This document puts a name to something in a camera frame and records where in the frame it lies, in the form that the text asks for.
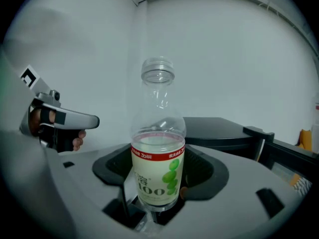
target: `finger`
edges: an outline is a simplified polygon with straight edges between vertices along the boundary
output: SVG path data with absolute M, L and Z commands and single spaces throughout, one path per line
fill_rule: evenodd
M 51 110 L 49 112 L 49 120 L 50 120 L 51 123 L 54 123 L 54 121 L 55 121 L 55 111 Z
M 86 131 L 85 131 L 85 130 L 81 130 L 81 131 L 79 132 L 79 137 L 80 137 L 81 139 L 83 139 L 85 136 L 86 136 Z
M 33 135 L 37 134 L 40 129 L 40 114 L 41 109 L 34 109 L 30 113 L 29 128 Z
M 74 147 L 80 146 L 79 138 L 75 138 L 75 139 L 72 141 L 72 143 L 73 143 L 73 146 L 74 146 Z
M 182 198 L 183 200 L 184 200 L 184 194 L 187 190 L 188 190 L 187 187 L 182 187 L 179 191 L 180 198 Z
M 81 146 L 83 144 L 83 140 L 81 138 L 75 138 L 72 143 L 73 146 Z
M 80 146 L 83 145 L 83 139 L 78 138 L 78 141 L 80 142 Z

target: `bottle holder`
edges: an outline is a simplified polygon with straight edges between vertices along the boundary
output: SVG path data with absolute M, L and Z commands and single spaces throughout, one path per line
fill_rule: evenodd
M 96 160 L 92 170 L 105 184 L 121 188 L 119 198 L 108 204 L 103 212 L 129 228 L 140 230 L 145 223 L 146 212 L 135 206 L 137 198 L 127 205 L 124 192 L 124 181 L 131 168 L 131 145 L 128 144 Z M 168 211 L 152 212 L 154 222 L 166 225 L 182 209 L 185 201 L 213 198 L 226 186 L 228 178 L 228 169 L 221 161 L 186 145 L 180 187 L 187 187 L 187 190 L 183 199 L 179 196 L 177 203 Z

